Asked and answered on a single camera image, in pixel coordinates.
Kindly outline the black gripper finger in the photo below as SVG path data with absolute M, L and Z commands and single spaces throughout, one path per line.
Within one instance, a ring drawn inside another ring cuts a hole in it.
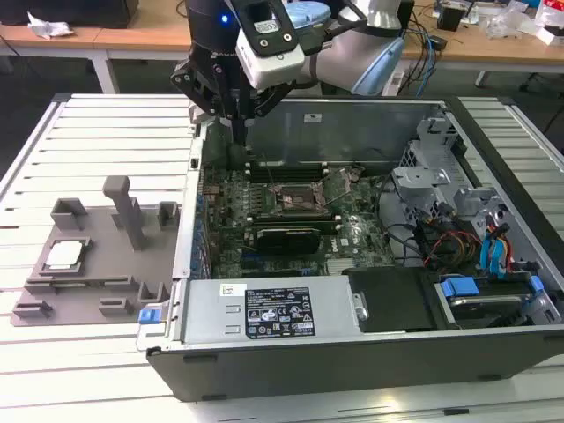
M 228 68 L 221 61 L 181 61 L 170 77 L 174 86 L 194 104 L 229 127 L 232 142 L 239 145 L 241 118 L 229 78 Z
M 261 92 L 246 83 L 240 89 L 240 144 L 246 144 L 247 127 L 264 117 L 292 91 L 292 83 L 282 83 Z

